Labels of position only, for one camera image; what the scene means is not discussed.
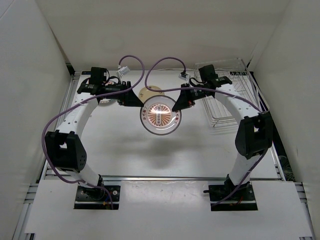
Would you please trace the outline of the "dark blue rimmed plate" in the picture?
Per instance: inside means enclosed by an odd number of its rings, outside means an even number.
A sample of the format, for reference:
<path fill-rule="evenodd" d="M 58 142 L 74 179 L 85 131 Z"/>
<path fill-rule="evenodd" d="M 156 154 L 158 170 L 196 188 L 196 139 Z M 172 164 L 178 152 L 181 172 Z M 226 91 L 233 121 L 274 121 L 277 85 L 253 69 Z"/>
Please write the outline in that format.
<path fill-rule="evenodd" d="M 116 103 L 117 100 L 116 99 L 107 99 L 107 98 L 104 98 L 102 100 L 99 101 L 99 106 L 102 106 L 102 107 L 106 107 L 106 106 L 109 106 L 113 103 Z"/>

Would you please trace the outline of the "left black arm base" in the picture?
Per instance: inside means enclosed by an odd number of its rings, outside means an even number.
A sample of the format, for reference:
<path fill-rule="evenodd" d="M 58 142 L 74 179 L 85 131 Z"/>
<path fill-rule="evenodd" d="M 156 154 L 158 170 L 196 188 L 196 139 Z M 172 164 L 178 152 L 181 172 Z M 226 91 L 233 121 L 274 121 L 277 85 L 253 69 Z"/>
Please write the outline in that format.
<path fill-rule="evenodd" d="M 121 186 L 104 184 L 104 188 L 105 190 L 78 185 L 73 208 L 76 210 L 118 210 Z"/>

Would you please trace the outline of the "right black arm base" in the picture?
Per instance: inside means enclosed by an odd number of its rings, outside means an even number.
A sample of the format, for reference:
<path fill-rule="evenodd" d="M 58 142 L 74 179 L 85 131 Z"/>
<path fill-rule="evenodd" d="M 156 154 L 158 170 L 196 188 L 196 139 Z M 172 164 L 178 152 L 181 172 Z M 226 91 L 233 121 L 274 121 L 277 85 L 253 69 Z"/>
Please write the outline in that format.
<path fill-rule="evenodd" d="M 257 211 L 257 201 L 253 186 L 249 183 L 246 188 L 238 189 L 228 199 L 224 199 L 229 193 L 225 191 L 224 185 L 209 185 L 203 191 L 209 196 L 212 212 L 239 212 Z"/>

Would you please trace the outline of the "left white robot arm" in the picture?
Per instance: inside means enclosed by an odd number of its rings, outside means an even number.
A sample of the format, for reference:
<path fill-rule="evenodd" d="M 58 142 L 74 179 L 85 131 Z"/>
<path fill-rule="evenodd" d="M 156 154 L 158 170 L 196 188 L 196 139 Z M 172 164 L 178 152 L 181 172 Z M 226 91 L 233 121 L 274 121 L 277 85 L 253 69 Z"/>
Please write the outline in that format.
<path fill-rule="evenodd" d="M 143 103 L 133 92 L 130 81 L 122 81 L 119 75 L 111 76 L 106 68 L 92 67 L 76 91 L 72 106 L 62 112 L 63 122 L 55 131 L 44 129 L 41 144 L 48 164 L 66 183 L 79 184 L 87 189 L 93 200 L 105 194 L 101 175 L 87 164 L 87 152 L 82 144 L 83 130 L 103 99 L 111 99 L 125 107 L 141 107 Z"/>

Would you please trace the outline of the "cream plate floral print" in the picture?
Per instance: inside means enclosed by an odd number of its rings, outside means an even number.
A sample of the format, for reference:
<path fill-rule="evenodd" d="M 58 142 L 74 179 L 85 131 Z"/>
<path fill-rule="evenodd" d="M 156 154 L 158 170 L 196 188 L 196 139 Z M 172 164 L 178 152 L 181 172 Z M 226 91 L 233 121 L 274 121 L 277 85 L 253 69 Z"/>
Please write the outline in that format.
<path fill-rule="evenodd" d="M 149 85 L 148 88 L 143 87 L 138 93 L 138 98 L 141 100 L 142 103 L 144 103 L 146 100 L 148 100 L 151 97 L 165 95 L 164 92 L 160 91 L 161 88 L 158 86 Z"/>

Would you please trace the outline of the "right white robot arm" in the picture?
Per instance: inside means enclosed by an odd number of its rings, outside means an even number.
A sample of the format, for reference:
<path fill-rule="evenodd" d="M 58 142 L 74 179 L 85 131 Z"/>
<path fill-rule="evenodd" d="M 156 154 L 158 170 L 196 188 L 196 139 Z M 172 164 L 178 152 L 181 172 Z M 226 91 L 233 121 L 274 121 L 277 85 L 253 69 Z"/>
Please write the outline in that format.
<path fill-rule="evenodd" d="M 234 144 L 237 157 L 225 181 L 224 193 L 230 200 L 238 199 L 248 185 L 250 174 L 261 161 L 273 141 L 273 123 L 269 112 L 260 112 L 250 101 L 240 96 L 227 76 L 218 76 L 213 65 L 199 69 L 200 81 L 182 84 L 174 112 L 195 105 L 195 101 L 213 97 L 235 119 L 238 130 Z"/>

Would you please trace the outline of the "orange sunburst plate green rim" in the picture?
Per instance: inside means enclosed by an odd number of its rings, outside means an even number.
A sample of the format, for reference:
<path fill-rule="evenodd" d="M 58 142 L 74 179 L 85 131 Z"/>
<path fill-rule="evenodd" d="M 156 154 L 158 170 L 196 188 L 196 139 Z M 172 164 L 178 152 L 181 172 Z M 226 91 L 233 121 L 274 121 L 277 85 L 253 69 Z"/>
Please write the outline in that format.
<path fill-rule="evenodd" d="M 178 129 L 182 112 L 173 111 L 176 101 L 169 96 L 155 95 L 144 102 L 140 109 L 140 121 L 151 134 L 165 136 Z"/>

